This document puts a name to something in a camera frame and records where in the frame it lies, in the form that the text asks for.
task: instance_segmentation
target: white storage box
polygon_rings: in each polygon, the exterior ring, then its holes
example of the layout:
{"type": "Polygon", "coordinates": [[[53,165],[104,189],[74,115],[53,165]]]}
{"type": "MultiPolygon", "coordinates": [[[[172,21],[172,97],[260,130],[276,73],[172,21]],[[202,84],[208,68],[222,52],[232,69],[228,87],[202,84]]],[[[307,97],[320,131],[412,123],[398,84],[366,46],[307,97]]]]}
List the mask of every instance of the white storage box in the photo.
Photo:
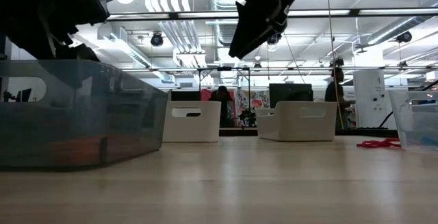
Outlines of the white storage box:
{"type": "Polygon", "coordinates": [[[438,150],[438,92],[389,91],[403,149],[438,150]]]}
{"type": "Polygon", "coordinates": [[[218,142],[219,101],[168,101],[163,142],[218,142]]]}
{"type": "Polygon", "coordinates": [[[275,109],[256,109],[260,138],[292,141],[332,141],[336,103],[281,101],[275,109]]]}

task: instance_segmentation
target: black device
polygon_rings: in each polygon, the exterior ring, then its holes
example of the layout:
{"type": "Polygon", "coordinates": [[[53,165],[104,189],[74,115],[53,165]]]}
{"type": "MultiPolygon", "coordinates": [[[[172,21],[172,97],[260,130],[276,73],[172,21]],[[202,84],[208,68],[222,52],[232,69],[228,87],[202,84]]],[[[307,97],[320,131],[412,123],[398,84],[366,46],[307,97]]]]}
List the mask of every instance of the black device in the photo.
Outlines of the black device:
{"type": "Polygon", "coordinates": [[[242,59],[274,35],[284,32],[289,8],[294,1],[245,0],[245,5],[236,2],[239,22],[229,55],[242,59]]]}
{"type": "Polygon", "coordinates": [[[172,101],[200,101],[199,91],[173,91],[170,93],[172,101]]]}
{"type": "Polygon", "coordinates": [[[270,107],[279,101],[313,101],[311,84],[269,84],[270,107]]]}
{"type": "Polygon", "coordinates": [[[163,45],[163,37],[161,32],[154,32],[151,38],[151,44],[154,47],[159,47],[163,45]]]}
{"type": "Polygon", "coordinates": [[[76,25],[102,23],[113,0],[0,0],[0,32],[39,60],[99,61],[85,45],[70,48],[76,25]]]}
{"type": "Polygon", "coordinates": [[[396,42],[398,43],[410,42],[411,40],[412,40],[411,32],[405,32],[396,37],[396,42]]]}
{"type": "Polygon", "coordinates": [[[275,45],[277,43],[279,43],[281,39],[281,33],[275,33],[273,36],[271,36],[270,38],[268,38],[268,40],[266,41],[266,43],[268,45],[275,45]]]}
{"type": "Polygon", "coordinates": [[[15,102],[29,102],[31,91],[32,91],[31,88],[19,91],[16,96],[15,102]]]}

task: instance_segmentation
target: metal frame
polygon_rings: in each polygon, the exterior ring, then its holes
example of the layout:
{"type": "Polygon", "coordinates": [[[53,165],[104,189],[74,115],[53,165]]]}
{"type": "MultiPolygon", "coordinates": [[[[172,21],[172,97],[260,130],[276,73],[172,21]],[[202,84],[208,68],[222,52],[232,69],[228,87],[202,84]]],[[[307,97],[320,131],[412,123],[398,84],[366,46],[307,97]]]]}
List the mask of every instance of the metal frame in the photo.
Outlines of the metal frame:
{"type": "MultiPolygon", "coordinates": [[[[360,71],[360,70],[438,70],[438,66],[343,66],[343,70],[345,71],[360,71]]],[[[199,68],[199,69],[123,69],[123,71],[127,73],[147,73],[151,71],[160,71],[160,72],[194,72],[194,71],[217,71],[217,68],[199,68]]],[[[248,67],[233,67],[231,70],[237,71],[331,71],[332,67],[319,67],[319,66],[310,66],[310,67],[262,67],[262,68],[248,68],[248,67]]]]}
{"type": "MultiPolygon", "coordinates": [[[[332,10],[290,10],[288,18],[360,18],[389,16],[438,16],[438,8],[346,8],[332,10]]],[[[107,21],[193,21],[239,19],[235,10],[193,12],[121,12],[113,13],[107,21]]]]}

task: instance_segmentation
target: person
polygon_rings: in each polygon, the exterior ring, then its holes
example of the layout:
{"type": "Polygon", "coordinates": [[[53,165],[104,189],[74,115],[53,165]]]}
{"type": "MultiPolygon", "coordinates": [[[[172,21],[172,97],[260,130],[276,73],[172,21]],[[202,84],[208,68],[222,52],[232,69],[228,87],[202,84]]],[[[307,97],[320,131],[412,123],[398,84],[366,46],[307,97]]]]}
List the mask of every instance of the person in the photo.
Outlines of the person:
{"type": "Polygon", "coordinates": [[[339,98],[339,105],[337,108],[338,110],[336,111],[336,130],[342,129],[342,123],[344,124],[344,129],[346,129],[347,128],[346,108],[349,108],[350,105],[353,104],[354,102],[346,101],[344,99],[344,89],[339,84],[344,80],[344,73],[342,72],[342,69],[336,67],[335,70],[332,70],[331,76],[333,77],[333,81],[327,86],[324,101],[338,102],[338,98],[339,98]]]}
{"type": "Polygon", "coordinates": [[[209,101],[220,101],[220,126],[234,127],[233,119],[233,99],[227,87],[219,86],[217,91],[213,91],[209,101]]]}

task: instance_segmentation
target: security camera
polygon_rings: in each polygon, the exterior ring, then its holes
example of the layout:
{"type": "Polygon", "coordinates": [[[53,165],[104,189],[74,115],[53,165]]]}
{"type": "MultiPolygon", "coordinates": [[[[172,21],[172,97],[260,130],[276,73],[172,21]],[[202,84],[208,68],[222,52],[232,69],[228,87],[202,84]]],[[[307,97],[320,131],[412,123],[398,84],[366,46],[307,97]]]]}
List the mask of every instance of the security camera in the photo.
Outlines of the security camera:
{"type": "Polygon", "coordinates": [[[260,62],[254,63],[254,68],[261,68],[260,62]]]}
{"type": "Polygon", "coordinates": [[[276,45],[277,43],[279,43],[280,39],[281,39],[281,34],[276,33],[273,36],[268,38],[267,44],[268,45],[276,45]]]}
{"type": "Polygon", "coordinates": [[[162,33],[161,32],[154,32],[152,39],[151,39],[151,44],[154,47],[159,47],[163,45],[163,37],[162,37],[162,33]]]}
{"type": "Polygon", "coordinates": [[[399,36],[396,37],[396,41],[398,43],[402,43],[402,42],[410,42],[412,40],[412,34],[411,32],[405,32],[399,36]]]}

